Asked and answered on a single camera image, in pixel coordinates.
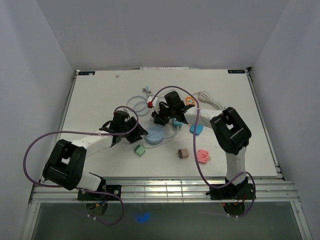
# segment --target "black sticker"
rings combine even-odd
[[[228,70],[228,74],[245,74],[245,70]]]
[[[78,73],[79,76],[88,76],[88,75],[95,75],[95,71],[80,71]]]

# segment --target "green plug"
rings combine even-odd
[[[135,147],[134,152],[141,157],[143,154],[145,154],[146,149],[139,144],[138,146]]]

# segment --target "white table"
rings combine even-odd
[[[245,167],[254,177],[277,176],[274,161],[260,120],[255,100],[246,74],[229,74],[227,70],[121,70],[96,71],[95,75],[79,75],[76,79],[63,130],[96,132],[106,121],[112,120],[117,106],[125,105],[134,95],[143,95],[142,88],[156,93],[160,88],[176,85],[190,93],[208,91],[226,107],[234,107],[252,132],[246,151]],[[184,98],[184,92],[177,90]],[[213,109],[207,103],[201,108]],[[140,117],[145,129],[153,125],[151,111]],[[184,124],[174,140],[162,146],[147,149],[140,157],[134,146],[144,140],[129,144],[123,138],[120,143],[102,150],[85,161],[84,170],[104,177],[134,178],[194,178],[199,177],[193,158],[192,134]],[[165,127],[167,136],[172,127]],[[62,134],[60,138],[75,140],[81,135]],[[212,160],[202,164],[206,177],[225,177],[226,156],[220,148],[212,129],[204,128],[196,138],[197,149],[209,151]],[[187,148],[189,157],[179,159],[175,153]]]

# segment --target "white wall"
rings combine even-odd
[[[73,69],[252,66],[288,0],[37,0]]]
[[[284,175],[320,239],[320,2],[291,0],[253,66],[253,82]]]
[[[16,240],[24,223],[32,184],[23,155],[37,136],[56,130],[73,79],[35,0],[0,0],[0,238]],[[52,138],[28,159],[39,179]]]

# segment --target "metal frame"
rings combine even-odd
[[[62,130],[68,112],[69,103],[74,90],[79,70],[75,71],[72,86],[66,99],[65,108],[58,129]],[[263,119],[261,109],[257,100],[251,76],[246,70],[248,82],[252,95],[259,112],[267,142],[271,151],[276,171],[275,178],[255,179],[256,202],[291,202],[292,210],[296,218],[302,239],[312,239],[305,216],[301,209],[300,198],[292,181],[283,180],[279,163],[271,143],[269,133]],[[211,184],[224,183],[223,178],[208,179]],[[196,179],[147,179],[147,178],[109,178],[108,184],[122,185],[121,199],[124,203],[212,203],[221,200],[210,200],[206,195],[208,186],[201,178]],[[21,233],[22,240],[32,238],[41,203],[84,203],[77,200],[78,191],[68,191],[64,188],[46,188],[34,186],[31,192],[28,211]]]

